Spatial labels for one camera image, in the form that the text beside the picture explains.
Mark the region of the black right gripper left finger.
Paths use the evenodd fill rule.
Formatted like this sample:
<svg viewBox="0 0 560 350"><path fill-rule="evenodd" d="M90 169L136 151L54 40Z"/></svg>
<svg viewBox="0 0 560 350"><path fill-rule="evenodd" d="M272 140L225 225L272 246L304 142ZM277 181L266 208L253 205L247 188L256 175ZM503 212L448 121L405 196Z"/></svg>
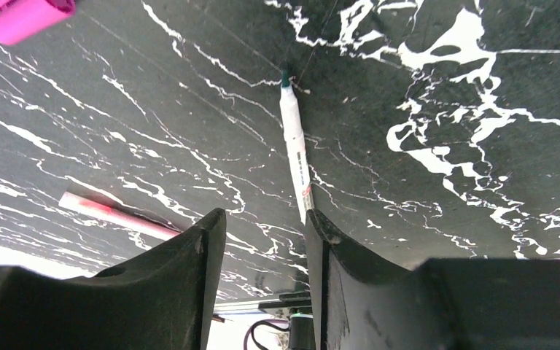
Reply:
<svg viewBox="0 0 560 350"><path fill-rule="evenodd" d="M0 349L205 349L226 225L214 209L91 277L0 266Z"/></svg>

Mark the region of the white green-tipped pen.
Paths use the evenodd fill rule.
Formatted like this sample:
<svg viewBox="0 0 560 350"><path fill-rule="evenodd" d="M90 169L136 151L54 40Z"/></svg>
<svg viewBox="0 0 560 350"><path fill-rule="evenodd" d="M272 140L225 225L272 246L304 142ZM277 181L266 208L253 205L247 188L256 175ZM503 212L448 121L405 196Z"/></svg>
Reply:
<svg viewBox="0 0 560 350"><path fill-rule="evenodd" d="M314 208L311 178L306 156L305 136L301 125L298 99L292 89L289 73L283 70L281 76L281 97L279 107L283 125L284 141L287 148L289 170L297 200L300 221L306 223L306 212Z"/></svg>

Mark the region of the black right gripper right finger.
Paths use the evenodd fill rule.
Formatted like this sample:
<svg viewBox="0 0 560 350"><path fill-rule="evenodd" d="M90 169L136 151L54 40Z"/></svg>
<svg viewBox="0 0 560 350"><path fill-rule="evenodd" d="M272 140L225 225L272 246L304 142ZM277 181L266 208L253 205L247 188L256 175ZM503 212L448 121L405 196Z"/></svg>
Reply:
<svg viewBox="0 0 560 350"><path fill-rule="evenodd" d="M318 349L560 349L560 260L431 258L402 268L306 219Z"/></svg>

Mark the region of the pink translucent pen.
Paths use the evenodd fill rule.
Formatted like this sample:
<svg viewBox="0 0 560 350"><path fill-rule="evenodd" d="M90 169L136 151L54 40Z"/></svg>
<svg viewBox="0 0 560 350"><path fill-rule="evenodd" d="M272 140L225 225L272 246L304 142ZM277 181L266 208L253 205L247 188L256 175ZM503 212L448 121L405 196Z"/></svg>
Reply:
<svg viewBox="0 0 560 350"><path fill-rule="evenodd" d="M80 197L70 192L65 192L58 204L65 209L76 211L95 219L111 222L163 241L167 241L180 234L179 231L163 227L131 214L126 214L118 209Z"/></svg>

